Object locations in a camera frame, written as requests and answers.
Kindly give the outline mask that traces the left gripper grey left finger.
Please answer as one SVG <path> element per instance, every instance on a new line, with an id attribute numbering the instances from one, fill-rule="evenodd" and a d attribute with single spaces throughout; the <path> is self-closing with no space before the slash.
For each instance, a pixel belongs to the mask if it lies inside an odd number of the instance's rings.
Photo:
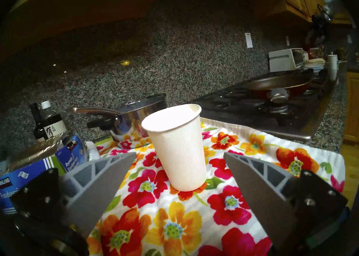
<path id="1" fill-rule="evenodd" d="M 60 176 L 43 171 L 11 197 L 15 227 L 23 234 L 65 234 L 71 225 L 88 236 L 115 197 L 136 153 L 92 160 Z"/>

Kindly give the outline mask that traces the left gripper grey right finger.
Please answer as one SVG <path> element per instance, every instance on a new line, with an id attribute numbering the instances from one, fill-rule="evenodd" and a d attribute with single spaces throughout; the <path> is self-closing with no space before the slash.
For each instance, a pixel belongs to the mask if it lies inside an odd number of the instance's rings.
<path id="1" fill-rule="evenodd" d="M 311 251 L 348 217 L 347 199 L 310 170 L 299 177 L 263 160 L 225 153 L 245 201 L 274 251 Z"/>

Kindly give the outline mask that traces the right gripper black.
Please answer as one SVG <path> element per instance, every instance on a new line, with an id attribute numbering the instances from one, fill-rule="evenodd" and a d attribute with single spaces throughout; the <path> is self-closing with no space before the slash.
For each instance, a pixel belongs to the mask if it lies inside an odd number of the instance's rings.
<path id="1" fill-rule="evenodd" d="M 327 13 L 312 15 L 312 29 L 318 33 L 328 33 L 329 15 Z"/>

